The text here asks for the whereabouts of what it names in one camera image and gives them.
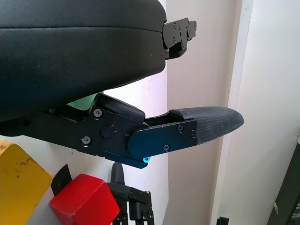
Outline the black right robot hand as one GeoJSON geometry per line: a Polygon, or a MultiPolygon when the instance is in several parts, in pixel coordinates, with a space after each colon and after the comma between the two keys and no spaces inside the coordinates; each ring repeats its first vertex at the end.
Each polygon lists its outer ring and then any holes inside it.
{"type": "Polygon", "coordinates": [[[151,193],[126,186],[122,164],[113,163],[108,187],[120,209],[114,225],[127,225],[129,220],[137,225],[155,224],[151,193]]]}

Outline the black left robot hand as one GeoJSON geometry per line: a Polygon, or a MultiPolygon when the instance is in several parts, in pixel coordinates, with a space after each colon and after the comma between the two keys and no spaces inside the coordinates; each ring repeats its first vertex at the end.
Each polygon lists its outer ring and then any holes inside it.
{"type": "Polygon", "coordinates": [[[157,0],[3,0],[0,133],[145,168],[155,155],[210,142],[244,124],[219,106],[147,118],[104,94],[158,74],[196,36],[157,0]]]}

